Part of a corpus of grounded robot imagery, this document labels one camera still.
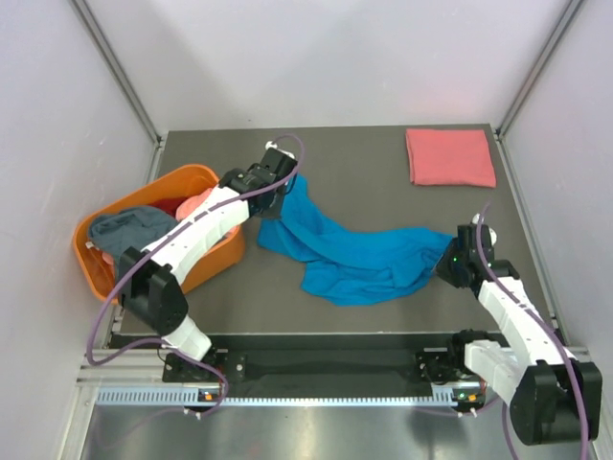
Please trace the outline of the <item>blue t shirt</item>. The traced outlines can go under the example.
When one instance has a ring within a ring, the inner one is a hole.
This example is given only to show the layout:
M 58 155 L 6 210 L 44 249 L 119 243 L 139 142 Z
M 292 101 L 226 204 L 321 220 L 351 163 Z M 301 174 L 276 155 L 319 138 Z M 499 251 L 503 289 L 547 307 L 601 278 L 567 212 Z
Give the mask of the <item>blue t shirt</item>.
M 324 215 L 296 179 L 281 217 L 264 220 L 260 247 L 305 265 L 301 289 L 336 306 L 370 306 L 411 295 L 430 281 L 451 243 L 423 227 L 350 231 Z

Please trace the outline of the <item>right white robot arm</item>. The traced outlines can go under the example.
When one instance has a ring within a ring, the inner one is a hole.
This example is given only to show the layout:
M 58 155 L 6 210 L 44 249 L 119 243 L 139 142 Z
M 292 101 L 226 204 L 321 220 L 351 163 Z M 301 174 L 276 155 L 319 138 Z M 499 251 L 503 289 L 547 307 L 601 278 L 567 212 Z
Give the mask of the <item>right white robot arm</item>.
M 435 384 L 479 378 L 504 402 L 504 423 L 526 446 L 579 441 L 586 447 L 599 436 L 602 374 L 544 322 L 511 262 L 496 259 L 494 240 L 479 217 L 458 226 L 435 273 L 470 289 L 507 343 L 484 331 L 460 331 L 445 353 L 418 353 L 421 373 Z

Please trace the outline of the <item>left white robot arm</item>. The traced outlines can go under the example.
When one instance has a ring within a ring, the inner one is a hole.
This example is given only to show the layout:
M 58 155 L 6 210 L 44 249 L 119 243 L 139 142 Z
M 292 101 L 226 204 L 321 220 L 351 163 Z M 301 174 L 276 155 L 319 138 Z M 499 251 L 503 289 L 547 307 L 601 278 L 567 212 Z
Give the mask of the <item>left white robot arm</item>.
M 215 373 L 217 358 L 211 339 L 189 317 L 182 284 L 231 230 L 253 216 L 279 214 L 297 166 L 294 154 L 268 143 L 260 162 L 224 174 L 176 228 L 142 250 L 128 248 L 120 258 L 118 303 L 185 355 L 184 368 L 197 380 Z

